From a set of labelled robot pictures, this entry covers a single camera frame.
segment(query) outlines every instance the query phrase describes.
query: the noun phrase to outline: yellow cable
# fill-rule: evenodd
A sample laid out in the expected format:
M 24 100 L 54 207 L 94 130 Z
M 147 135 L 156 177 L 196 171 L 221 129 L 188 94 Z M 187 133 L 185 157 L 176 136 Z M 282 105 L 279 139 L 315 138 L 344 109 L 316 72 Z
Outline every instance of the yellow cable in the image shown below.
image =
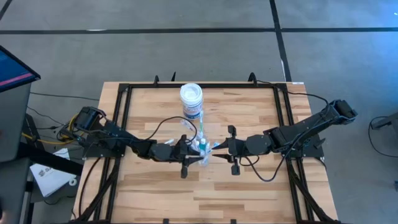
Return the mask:
M 33 139 L 32 136 L 27 135 L 27 134 L 25 134 L 25 133 L 22 133 L 22 136 L 24 136 L 24 137 L 26 137 L 26 138 L 29 138 L 29 139 Z M 59 144 L 59 145 L 64 145 L 64 144 L 69 144 L 69 143 L 71 143 L 71 142 L 73 142 L 73 141 L 75 141 L 75 140 L 71 140 L 71 141 L 67 141 L 67 142 L 52 142 L 52 141 L 46 141 L 46 140 L 38 139 L 38 141 L 39 141 L 39 142 L 43 142 L 43 143 L 47 143 L 47 144 Z
M 71 131 L 71 132 L 73 131 L 72 124 L 73 124 L 74 120 L 76 119 L 76 117 L 77 117 L 78 115 L 79 115 L 79 114 L 73 115 L 72 119 L 71 119 L 70 122 L 69 122 L 68 130 Z M 28 135 L 28 134 L 25 134 L 25 133 L 22 133 L 22 136 L 24 136 L 24 137 L 26 137 L 26 138 L 29 138 L 29 139 L 33 139 L 32 136 L 30 136 L 30 135 Z M 64 137 L 64 136 L 62 136 L 62 134 L 61 134 L 61 138 L 66 139 L 66 138 L 68 138 L 68 136 Z M 72 140 L 69 140 L 69 141 L 66 141 L 66 142 L 52 142 L 52 141 L 46 141 L 46 140 L 38 139 L 38 141 L 39 141 L 39 142 L 43 142 L 43 143 L 47 143 L 47 144 L 64 145 L 64 144 L 69 144 L 69 143 L 71 143 L 71 142 L 74 142 L 75 140 L 72 139 Z

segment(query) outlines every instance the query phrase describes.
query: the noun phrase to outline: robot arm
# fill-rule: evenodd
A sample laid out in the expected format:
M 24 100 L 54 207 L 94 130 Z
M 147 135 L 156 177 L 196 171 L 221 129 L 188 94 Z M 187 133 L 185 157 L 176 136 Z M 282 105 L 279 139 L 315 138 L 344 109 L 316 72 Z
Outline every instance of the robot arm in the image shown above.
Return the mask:
M 104 111 L 94 107 L 84 107 L 73 121 L 73 127 L 86 134 L 86 138 L 69 131 L 66 128 L 61 129 L 61 134 L 72 139 L 76 139 L 79 145 L 88 150 L 109 150 L 114 153 L 115 157 L 121 149 L 129 146 L 133 153 L 137 154 L 141 159 L 152 159 L 156 162 L 178 162 L 182 164 L 181 178 L 186 178 L 188 174 L 188 166 L 194 162 L 200 161 L 199 152 L 189 147 L 190 140 L 187 135 L 183 134 L 176 143 L 171 146 L 169 144 L 158 143 L 152 139 L 139 139 L 129 132 L 121 129 L 114 122 L 106 119 Z
M 228 126 L 230 138 L 213 149 L 228 148 L 229 154 L 214 156 L 226 159 L 232 166 L 232 174 L 239 175 L 238 159 L 246 156 L 266 155 L 270 152 L 288 153 L 293 147 L 303 148 L 311 137 L 334 124 L 349 124 L 357 113 L 345 100 L 332 101 L 321 112 L 291 126 L 268 129 L 263 134 L 249 136 L 245 141 L 236 139 L 236 128 Z

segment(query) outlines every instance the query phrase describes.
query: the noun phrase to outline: computer screen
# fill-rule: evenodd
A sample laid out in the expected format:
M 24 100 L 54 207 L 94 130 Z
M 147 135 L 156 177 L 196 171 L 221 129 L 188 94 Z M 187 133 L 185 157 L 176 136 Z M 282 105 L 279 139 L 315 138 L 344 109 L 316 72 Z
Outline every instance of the computer screen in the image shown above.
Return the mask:
M 0 46 L 0 92 L 40 79 L 40 75 Z

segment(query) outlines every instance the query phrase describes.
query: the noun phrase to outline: wooden table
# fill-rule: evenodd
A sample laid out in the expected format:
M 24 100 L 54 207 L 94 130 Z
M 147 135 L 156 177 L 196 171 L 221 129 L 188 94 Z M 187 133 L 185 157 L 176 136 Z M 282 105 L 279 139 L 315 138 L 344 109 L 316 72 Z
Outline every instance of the wooden table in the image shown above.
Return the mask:
M 104 110 L 109 119 L 113 116 L 118 85 L 118 82 L 104 83 L 99 101 L 99 109 Z M 287 86 L 292 92 L 305 93 L 304 85 L 288 83 Z M 139 138 L 146 138 L 163 119 L 182 116 L 179 91 L 179 88 L 133 89 L 126 129 Z M 287 123 L 283 96 L 279 94 Z M 279 125 L 272 89 L 204 88 L 203 96 L 205 134 L 211 143 L 223 142 L 229 137 L 229 124 L 235 125 L 239 139 Z M 295 122 L 311 115 L 306 96 L 289 95 L 289 98 Z M 175 119 L 164 123 L 154 139 L 164 142 L 187 133 L 189 137 L 191 132 Z M 280 154 L 261 156 L 256 168 L 264 178 L 270 178 L 280 160 Z M 86 179 L 94 161 L 85 162 L 82 180 Z M 97 194 L 103 161 L 97 163 L 90 175 L 83 196 L 83 210 Z M 310 193 L 329 216 L 337 218 L 325 168 L 312 158 L 304 159 L 304 168 Z M 229 223 L 231 219 L 237 219 L 238 223 L 295 223 L 285 163 L 275 180 L 269 183 L 259 180 L 251 167 L 241 167 L 241 175 L 232 176 L 231 164 L 217 157 L 210 157 L 206 167 L 191 165 L 186 179 L 180 178 L 180 169 L 180 164 L 139 159 L 127 148 L 121 160 L 112 222 L 161 223 L 169 218 L 171 223 Z M 73 209 L 76 214 L 82 185 L 83 181 Z M 302 216 L 306 219 L 300 193 L 299 199 Z M 105 217 L 107 202 L 108 194 L 104 197 L 101 218 Z

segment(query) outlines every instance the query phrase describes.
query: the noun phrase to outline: gray floor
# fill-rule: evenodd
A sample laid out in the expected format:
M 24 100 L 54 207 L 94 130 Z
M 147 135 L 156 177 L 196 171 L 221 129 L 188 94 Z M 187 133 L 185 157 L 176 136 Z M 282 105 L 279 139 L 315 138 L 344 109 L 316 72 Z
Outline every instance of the gray floor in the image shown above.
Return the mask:
M 398 26 L 393 0 L 276 2 L 282 28 Z M 0 21 L 2 30 L 244 26 L 272 27 L 269 2 L 13 0 Z M 346 99 L 359 113 L 353 124 L 322 133 L 340 220 L 396 223 L 398 159 L 374 152 L 367 128 L 371 118 L 398 112 L 398 32 L 284 33 L 283 38 L 293 81 L 328 100 Z M 0 35 L 0 44 L 41 74 L 32 91 L 42 93 L 99 98 L 105 81 L 149 81 L 154 75 L 169 80 L 174 71 L 183 81 L 245 80 L 250 72 L 261 80 L 284 81 L 274 33 Z M 323 106 L 316 99 L 310 104 L 314 111 Z M 66 121 L 96 103 L 32 95 L 29 105 Z M 38 126 L 53 125 L 34 119 Z M 391 128 L 372 135 L 381 151 L 398 155 Z M 34 223 L 67 221 L 73 201 L 38 203 Z

